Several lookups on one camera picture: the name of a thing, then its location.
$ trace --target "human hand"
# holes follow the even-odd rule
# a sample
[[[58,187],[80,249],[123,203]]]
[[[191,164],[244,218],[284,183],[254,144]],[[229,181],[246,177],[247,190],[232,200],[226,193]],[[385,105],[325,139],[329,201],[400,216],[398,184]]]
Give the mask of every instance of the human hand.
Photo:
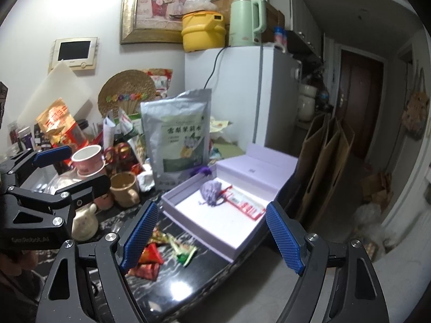
[[[18,255],[14,262],[9,256],[0,253],[0,270],[8,276],[19,276],[22,270],[31,271],[37,266],[37,253],[29,251]]]

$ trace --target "refrigerator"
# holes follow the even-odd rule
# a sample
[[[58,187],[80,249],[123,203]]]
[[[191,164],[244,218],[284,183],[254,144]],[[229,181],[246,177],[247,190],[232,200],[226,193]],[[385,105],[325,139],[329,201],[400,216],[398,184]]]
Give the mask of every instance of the refrigerator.
[[[301,63],[271,46],[186,53],[186,90],[203,88],[213,69],[207,85],[212,89],[211,116],[232,123],[223,138],[243,151],[256,143],[287,153],[297,115]]]

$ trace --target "scissors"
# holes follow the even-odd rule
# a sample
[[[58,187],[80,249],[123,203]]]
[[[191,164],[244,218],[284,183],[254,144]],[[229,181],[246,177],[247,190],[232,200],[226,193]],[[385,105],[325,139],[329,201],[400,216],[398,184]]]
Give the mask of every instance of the scissors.
[[[131,157],[131,147],[128,143],[118,143],[115,147],[108,147],[104,152],[106,164],[116,173],[119,163]]]

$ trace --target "green electric kettle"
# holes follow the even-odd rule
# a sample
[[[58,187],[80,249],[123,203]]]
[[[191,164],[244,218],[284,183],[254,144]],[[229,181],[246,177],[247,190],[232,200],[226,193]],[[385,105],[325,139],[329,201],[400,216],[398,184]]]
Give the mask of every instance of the green electric kettle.
[[[266,30],[264,0],[234,0],[231,5],[229,46],[255,46],[262,43]]]

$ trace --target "black lid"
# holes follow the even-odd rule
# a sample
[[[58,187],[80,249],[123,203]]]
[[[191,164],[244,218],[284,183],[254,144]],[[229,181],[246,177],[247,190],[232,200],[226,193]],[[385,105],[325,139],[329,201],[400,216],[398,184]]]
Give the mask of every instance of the black lid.
[[[82,131],[84,131],[88,127],[88,121],[85,119],[77,120],[76,123]]]

